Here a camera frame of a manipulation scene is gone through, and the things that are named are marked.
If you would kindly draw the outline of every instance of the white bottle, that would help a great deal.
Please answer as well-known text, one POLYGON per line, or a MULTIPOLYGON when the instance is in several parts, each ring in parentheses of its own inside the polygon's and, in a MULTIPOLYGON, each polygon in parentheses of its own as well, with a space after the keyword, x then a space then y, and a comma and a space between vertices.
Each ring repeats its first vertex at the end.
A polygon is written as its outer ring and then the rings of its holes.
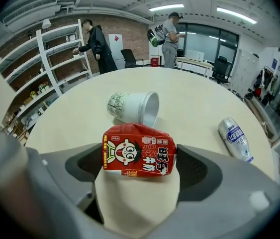
POLYGON ((218 125, 218 131, 235 158, 249 163, 254 159, 249 151, 246 136, 232 118, 227 117, 223 119, 218 125))

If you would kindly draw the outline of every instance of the red milk carton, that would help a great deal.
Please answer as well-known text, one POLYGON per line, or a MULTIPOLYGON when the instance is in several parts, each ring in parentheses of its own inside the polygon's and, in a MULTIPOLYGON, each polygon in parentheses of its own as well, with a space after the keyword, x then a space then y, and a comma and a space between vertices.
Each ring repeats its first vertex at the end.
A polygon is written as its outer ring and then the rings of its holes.
POLYGON ((176 146, 167 134, 142 124, 121 124, 103 135, 102 165, 111 173, 131 177, 171 173, 176 146))

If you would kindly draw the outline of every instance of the baseball cap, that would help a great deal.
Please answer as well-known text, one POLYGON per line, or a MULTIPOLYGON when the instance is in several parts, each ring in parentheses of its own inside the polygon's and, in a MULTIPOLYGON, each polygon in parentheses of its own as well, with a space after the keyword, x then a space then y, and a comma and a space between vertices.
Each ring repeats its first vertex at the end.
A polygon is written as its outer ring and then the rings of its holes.
POLYGON ((172 12, 169 17, 178 17, 178 18, 183 18, 183 15, 179 15, 177 12, 172 12))

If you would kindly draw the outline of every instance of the lampshade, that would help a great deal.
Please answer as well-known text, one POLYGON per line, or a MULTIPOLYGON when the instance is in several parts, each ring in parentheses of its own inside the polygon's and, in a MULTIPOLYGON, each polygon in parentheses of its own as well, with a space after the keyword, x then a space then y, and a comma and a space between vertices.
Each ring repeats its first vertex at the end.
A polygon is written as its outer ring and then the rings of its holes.
POLYGON ((51 23, 50 23, 50 20, 47 18, 47 19, 44 19, 44 21, 42 22, 42 28, 43 29, 47 29, 51 26, 51 23))

